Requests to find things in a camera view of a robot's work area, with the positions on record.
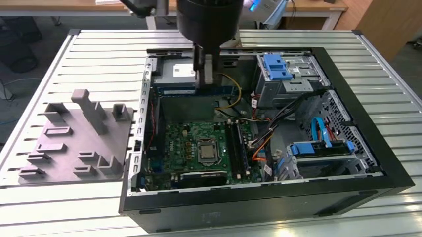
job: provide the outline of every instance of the cpu socket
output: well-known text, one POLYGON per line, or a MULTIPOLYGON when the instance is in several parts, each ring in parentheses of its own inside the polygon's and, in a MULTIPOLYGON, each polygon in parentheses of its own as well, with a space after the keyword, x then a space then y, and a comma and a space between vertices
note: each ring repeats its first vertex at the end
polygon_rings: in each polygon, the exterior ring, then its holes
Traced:
POLYGON ((199 141, 197 142, 197 162, 199 163, 215 163, 217 161, 215 141, 199 141))

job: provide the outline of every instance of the open computer tower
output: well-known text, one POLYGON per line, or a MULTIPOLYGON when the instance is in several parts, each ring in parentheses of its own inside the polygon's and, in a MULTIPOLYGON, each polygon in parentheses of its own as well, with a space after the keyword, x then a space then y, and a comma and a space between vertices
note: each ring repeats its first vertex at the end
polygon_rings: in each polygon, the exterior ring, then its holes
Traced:
POLYGON ((148 233, 336 215, 414 185, 323 48, 148 50, 119 212, 148 233))

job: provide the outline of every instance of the white table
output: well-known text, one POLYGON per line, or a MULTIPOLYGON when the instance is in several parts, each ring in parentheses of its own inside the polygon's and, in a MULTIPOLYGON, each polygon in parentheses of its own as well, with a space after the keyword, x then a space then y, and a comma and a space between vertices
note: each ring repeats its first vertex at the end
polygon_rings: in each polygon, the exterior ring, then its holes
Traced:
MULTIPOLYGON (((240 31, 241 45, 324 47, 415 186, 342 216, 192 231, 172 236, 326 237, 408 236, 422 233, 422 103, 364 37, 348 31, 240 31)), ((68 36, 0 154, 0 175, 16 183, 16 168, 47 121, 47 102, 65 102, 88 89, 104 108, 137 106, 147 48, 191 47, 177 31, 85 30, 68 36)), ((144 234, 117 214, 121 182, 0 189, 0 236, 57 234, 120 237, 144 234)))

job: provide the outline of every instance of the motherboard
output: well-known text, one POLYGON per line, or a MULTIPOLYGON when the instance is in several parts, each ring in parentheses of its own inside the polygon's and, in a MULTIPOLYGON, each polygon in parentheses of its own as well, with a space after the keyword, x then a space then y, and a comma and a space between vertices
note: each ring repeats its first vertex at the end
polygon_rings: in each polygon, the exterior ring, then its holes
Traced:
POLYGON ((189 188, 203 182, 209 186, 260 182, 259 168, 247 161, 251 139, 247 121, 168 124, 164 155, 149 158, 148 189, 189 188))

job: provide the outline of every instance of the black case frame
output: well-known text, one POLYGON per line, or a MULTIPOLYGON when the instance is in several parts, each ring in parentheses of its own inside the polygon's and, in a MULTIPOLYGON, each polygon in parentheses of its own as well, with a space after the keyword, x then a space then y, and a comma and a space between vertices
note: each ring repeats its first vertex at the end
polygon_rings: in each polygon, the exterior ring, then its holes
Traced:
MULTIPOLYGON (((216 189, 199 192, 164 192, 157 195, 127 196, 128 164, 125 164, 119 213, 136 221, 147 232, 196 229, 224 225, 279 221, 342 214, 370 200, 396 194, 414 185, 351 88, 323 48, 233 48, 224 51, 310 51, 331 82, 342 104, 359 130, 370 152, 382 167, 383 176, 359 179, 318 180, 284 185, 216 189)), ((191 49, 148 50, 172 55, 191 49)))

